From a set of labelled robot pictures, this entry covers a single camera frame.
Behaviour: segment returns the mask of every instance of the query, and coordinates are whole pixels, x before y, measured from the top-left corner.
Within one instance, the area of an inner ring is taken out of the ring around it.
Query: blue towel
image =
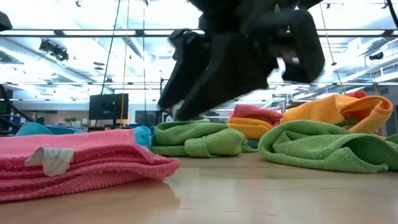
[[[152,145],[152,136],[148,127],[139,126],[134,128],[134,138],[138,145],[146,146],[150,149]]]
[[[35,134],[79,134],[79,133],[85,133],[85,132],[72,128],[46,127],[39,123],[26,122],[18,130],[15,136],[28,136]]]

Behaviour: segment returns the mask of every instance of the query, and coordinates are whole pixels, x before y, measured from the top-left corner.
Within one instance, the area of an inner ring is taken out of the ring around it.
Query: computer monitor
[[[129,95],[125,93],[124,99],[122,96],[123,94],[90,96],[88,119],[120,119],[122,104],[124,105],[122,119],[128,119]]]

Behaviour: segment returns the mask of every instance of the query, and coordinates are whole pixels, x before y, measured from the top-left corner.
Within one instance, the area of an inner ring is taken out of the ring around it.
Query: wooden table surface
[[[303,169],[259,153],[180,162],[164,182],[0,204],[0,223],[398,223],[398,173]]]

